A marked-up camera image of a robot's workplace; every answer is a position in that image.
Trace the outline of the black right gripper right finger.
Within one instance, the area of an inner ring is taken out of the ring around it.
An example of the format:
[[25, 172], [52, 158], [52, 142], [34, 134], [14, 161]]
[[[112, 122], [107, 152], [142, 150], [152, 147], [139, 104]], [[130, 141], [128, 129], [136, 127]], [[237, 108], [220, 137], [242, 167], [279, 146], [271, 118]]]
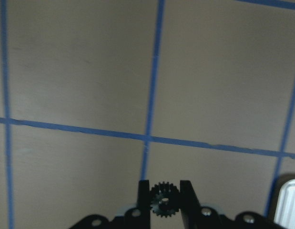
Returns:
[[186, 229], [222, 229], [217, 211], [210, 206], [202, 206], [189, 180], [180, 181], [180, 210]]

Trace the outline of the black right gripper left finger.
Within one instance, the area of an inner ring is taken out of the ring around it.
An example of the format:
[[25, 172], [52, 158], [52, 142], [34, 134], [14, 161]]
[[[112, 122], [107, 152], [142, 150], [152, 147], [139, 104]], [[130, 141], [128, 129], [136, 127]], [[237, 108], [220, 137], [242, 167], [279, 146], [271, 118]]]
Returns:
[[138, 183], [137, 201], [134, 207], [124, 214], [125, 229], [150, 229], [151, 195], [149, 180], [140, 180]]

